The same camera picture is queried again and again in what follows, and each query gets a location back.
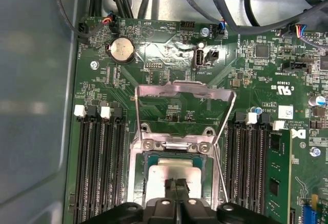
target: metal frame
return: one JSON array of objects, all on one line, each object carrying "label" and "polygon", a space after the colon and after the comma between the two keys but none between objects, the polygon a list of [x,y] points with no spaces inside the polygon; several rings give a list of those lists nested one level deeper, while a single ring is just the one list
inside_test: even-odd
[{"label": "metal frame", "polygon": [[[171,136],[164,133],[152,133],[148,124],[141,124],[139,113],[139,98],[149,95],[156,96],[175,96],[177,93],[192,93],[195,98],[218,99],[228,102],[229,105],[222,115],[217,131],[213,135],[207,136],[207,131],[213,128],[205,128],[202,135],[186,135],[185,137]],[[220,148],[218,146],[219,138],[228,121],[229,115],[233,109],[236,100],[236,93],[226,89],[209,89],[201,82],[189,82],[176,80],[168,82],[164,86],[139,85],[135,88],[135,105],[137,113],[137,132],[130,146],[130,164],[129,164],[129,186],[128,201],[134,201],[134,180],[136,155],[143,151],[164,151],[167,149],[185,150],[190,153],[205,154],[214,158],[216,167],[213,167],[212,185],[212,204],[211,208],[216,209],[219,195],[219,177],[221,178],[221,187],[224,192],[226,201],[228,201],[227,191],[224,185],[224,178],[220,165]]]}]

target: internal usb port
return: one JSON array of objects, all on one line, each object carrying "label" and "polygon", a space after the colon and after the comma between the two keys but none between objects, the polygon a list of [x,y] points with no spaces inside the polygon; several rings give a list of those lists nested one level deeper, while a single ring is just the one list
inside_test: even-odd
[{"label": "internal usb port", "polygon": [[204,66],[204,51],[196,49],[194,52],[194,67],[199,68]]}]

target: blue wire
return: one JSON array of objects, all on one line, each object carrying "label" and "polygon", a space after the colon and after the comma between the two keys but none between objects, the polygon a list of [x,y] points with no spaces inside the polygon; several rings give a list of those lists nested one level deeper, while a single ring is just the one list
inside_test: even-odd
[{"label": "blue wire", "polygon": [[303,36],[303,33],[304,33],[304,30],[306,28],[306,25],[303,26],[302,30],[301,30],[301,33],[300,33],[300,36],[302,37]]},{"label": "blue wire", "polygon": [[222,29],[224,30],[226,28],[225,24],[223,22],[220,22]]}]

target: blue connector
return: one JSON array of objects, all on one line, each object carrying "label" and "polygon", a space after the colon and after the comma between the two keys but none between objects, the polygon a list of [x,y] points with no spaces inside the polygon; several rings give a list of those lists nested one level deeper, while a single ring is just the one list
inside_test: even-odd
[{"label": "blue connector", "polygon": [[317,212],[311,206],[303,206],[303,223],[317,224]]}]

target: screw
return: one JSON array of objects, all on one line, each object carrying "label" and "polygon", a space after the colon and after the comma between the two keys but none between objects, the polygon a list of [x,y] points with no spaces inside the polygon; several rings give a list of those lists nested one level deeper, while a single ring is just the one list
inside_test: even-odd
[{"label": "screw", "polygon": [[92,61],[92,62],[90,63],[90,68],[91,68],[92,70],[97,70],[97,69],[99,68],[99,63],[98,63],[97,61]]},{"label": "screw", "polygon": [[208,28],[202,28],[200,30],[200,35],[203,36],[203,37],[210,36],[210,30]]},{"label": "screw", "polygon": [[146,150],[153,150],[154,149],[154,143],[151,140],[146,140],[145,142],[143,142],[143,147]]},{"label": "screw", "polygon": [[194,199],[189,199],[188,203],[190,203],[191,205],[195,205],[197,203],[197,201]]},{"label": "screw", "polygon": [[226,210],[226,211],[233,211],[234,208],[230,205],[223,205],[223,209]]},{"label": "screw", "polygon": [[320,156],[320,154],[321,154],[321,151],[320,151],[319,148],[317,148],[317,147],[312,147],[312,148],[310,149],[310,155],[311,155],[311,156],[313,156],[313,157],[317,157],[317,156]]},{"label": "screw", "polygon": [[210,146],[207,143],[200,143],[199,151],[200,153],[207,153],[210,150]]},{"label": "screw", "polygon": [[135,207],[135,206],[128,207],[128,211],[135,211],[136,209],[137,209],[137,207]]}]

